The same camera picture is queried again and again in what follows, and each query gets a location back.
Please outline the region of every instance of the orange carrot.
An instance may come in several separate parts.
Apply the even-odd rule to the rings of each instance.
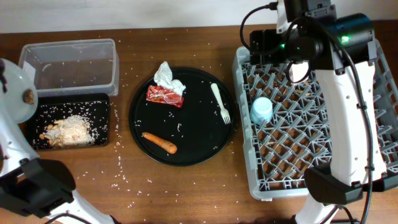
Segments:
[[[142,133],[143,137],[150,140],[151,142],[155,143],[156,145],[160,146],[162,149],[166,150],[168,153],[174,154],[177,152],[177,147],[175,144],[166,141],[164,139],[161,139],[157,137],[156,135],[153,135],[151,133]]]

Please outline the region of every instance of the white background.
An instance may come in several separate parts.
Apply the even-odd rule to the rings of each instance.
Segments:
[[[239,25],[271,0],[0,0],[0,32]],[[338,16],[362,12],[372,20],[398,19],[398,0],[334,0]],[[263,10],[247,24],[274,24]]]

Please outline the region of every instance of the light blue cup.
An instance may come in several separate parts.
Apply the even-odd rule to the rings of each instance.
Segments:
[[[272,119],[272,102],[266,97],[259,97],[254,100],[250,110],[250,119],[253,123],[260,125],[262,121],[266,123]]]

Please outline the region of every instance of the wooden tabletop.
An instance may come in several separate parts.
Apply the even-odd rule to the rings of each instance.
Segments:
[[[392,73],[398,73],[398,21],[375,22],[375,25],[376,37],[383,46]],[[273,26],[248,26],[246,34],[270,27]],[[0,57],[18,63],[25,44],[103,38],[115,41],[120,59],[120,91],[111,98],[112,109],[117,109],[120,122],[111,115],[109,145],[39,152],[42,159],[65,163],[75,177],[77,190],[87,201],[122,223],[262,223],[290,218],[300,210],[305,197],[280,198],[273,202],[251,197],[240,122],[231,142],[221,153],[190,167],[173,167],[154,161],[137,147],[130,134],[126,118],[132,97],[163,61],[174,67],[207,71],[219,78],[234,96],[231,67],[236,49],[242,46],[239,27],[1,34]],[[121,139],[114,131],[117,124]],[[120,146],[116,146],[117,141],[121,142]],[[119,156],[123,168],[118,165]],[[118,174],[125,175],[128,183],[122,175],[115,177]],[[397,196],[397,190],[374,194],[368,223],[396,223]],[[364,200],[348,208],[354,217],[360,218],[363,205]],[[0,217],[2,223],[46,221],[34,216],[20,217],[4,209],[0,210]],[[339,212],[335,220],[338,219],[346,219],[346,214]]]

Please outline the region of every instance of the gray dish rack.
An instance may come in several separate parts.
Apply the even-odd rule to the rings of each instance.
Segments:
[[[377,41],[374,105],[377,133],[387,168],[398,172],[398,90]],[[331,159],[329,122],[322,90],[314,74],[288,85],[287,64],[250,65],[249,50],[236,51],[232,71],[243,126],[243,151],[250,194],[258,200],[308,194],[306,168]],[[268,97],[274,105],[270,123],[251,122],[253,101]]]

